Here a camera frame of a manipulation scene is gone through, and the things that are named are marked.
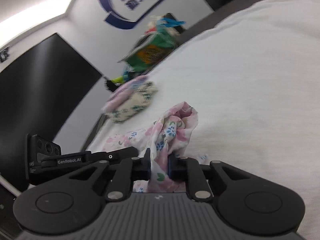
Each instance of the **beige patterned cloth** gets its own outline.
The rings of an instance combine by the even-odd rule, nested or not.
[[[148,107],[157,91],[158,89],[151,81],[144,82],[127,101],[107,115],[114,123],[122,123]]]

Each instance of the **bed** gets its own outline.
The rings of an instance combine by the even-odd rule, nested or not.
[[[199,113],[186,156],[202,152],[289,187],[306,214],[298,232],[320,234],[320,0],[264,0],[181,46],[151,73],[152,104],[106,122],[89,146],[147,127],[188,102]]]

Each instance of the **pink folded cloth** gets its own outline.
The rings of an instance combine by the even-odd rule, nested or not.
[[[129,146],[140,151],[141,157],[146,148],[150,148],[151,179],[136,181],[133,191],[136,192],[173,192],[183,191],[184,183],[172,181],[167,174],[168,155],[183,156],[191,138],[192,131],[198,124],[198,112],[181,102],[159,117],[150,127],[125,134],[119,134],[106,139],[103,151],[109,152]],[[206,155],[194,153],[192,156],[204,163]]]
[[[148,79],[148,76],[138,76],[127,83],[124,83],[120,86],[115,92],[113,92],[106,102],[106,104],[101,108],[101,112],[104,114],[110,113],[116,110],[120,105],[127,101],[130,96],[133,94],[135,89],[139,87],[145,80]]]

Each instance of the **green bag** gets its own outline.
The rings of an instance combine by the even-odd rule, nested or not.
[[[165,29],[148,32],[135,44],[133,49],[121,61],[127,62],[136,72],[141,73],[178,46],[174,37]]]

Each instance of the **folded cloth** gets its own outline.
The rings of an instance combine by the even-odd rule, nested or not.
[[[107,113],[107,115],[114,123],[124,122],[148,107],[151,103],[153,94],[157,91],[158,89],[152,82],[144,82],[135,90],[127,101],[111,113]]]
[[[137,89],[147,79],[148,76],[146,75],[138,76],[120,86],[115,92],[111,94],[106,104],[103,106],[103,108],[101,108],[102,113],[106,114],[114,111],[117,107],[128,100],[135,89]]]
[[[150,148],[151,179],[137,181],[133,191],[173,192],[183,190],[184,183],[178,183],[168,177],[168,155],[183,156],[190,141],[191,133],[198,124],[198,112],[186,102],[179,103],[166,111],[148,129],[139,129],[122,135],[109,137],[103,151],[133,146],[143,157]],[[202,163],[206,156],[194,155]]]

